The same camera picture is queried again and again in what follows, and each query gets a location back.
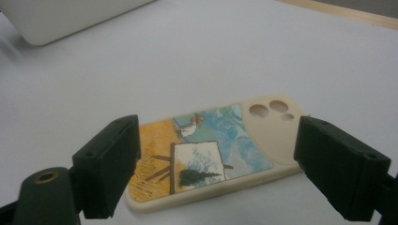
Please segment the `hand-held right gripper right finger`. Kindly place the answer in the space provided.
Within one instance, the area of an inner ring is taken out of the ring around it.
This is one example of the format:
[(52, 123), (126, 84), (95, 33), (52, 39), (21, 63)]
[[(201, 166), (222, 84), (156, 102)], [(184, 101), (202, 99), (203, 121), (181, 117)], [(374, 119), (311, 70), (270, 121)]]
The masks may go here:
[(343, 218), (391, 220), (391, 159), (333, 124), (299, 119), (294, 160)]

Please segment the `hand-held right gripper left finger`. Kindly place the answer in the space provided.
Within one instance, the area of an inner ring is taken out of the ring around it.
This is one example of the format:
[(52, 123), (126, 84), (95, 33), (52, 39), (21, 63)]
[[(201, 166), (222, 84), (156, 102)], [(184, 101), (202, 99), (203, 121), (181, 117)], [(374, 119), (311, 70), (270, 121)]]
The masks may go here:
[(86, 218), (114, 215), (140, 158), (139, 120), (135, 114), (114, 120), (72, 156)]

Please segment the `beige painted phone case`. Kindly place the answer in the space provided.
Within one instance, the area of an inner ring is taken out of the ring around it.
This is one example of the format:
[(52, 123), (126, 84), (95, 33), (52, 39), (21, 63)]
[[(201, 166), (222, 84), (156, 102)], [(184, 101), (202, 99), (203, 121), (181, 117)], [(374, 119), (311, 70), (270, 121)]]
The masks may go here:
[(155, 212), (299, 173), (293, 155), (303, 114), (292, 98), (274, 95), (142, 125), (130, 209)]

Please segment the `white plastic storage box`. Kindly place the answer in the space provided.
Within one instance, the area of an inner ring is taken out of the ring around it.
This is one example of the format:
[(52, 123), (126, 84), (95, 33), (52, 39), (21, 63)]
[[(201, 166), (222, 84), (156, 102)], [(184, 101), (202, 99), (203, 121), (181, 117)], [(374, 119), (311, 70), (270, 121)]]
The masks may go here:
[(0, 11), (29, 44), (40, 46), (152, 1), (0, 0)]

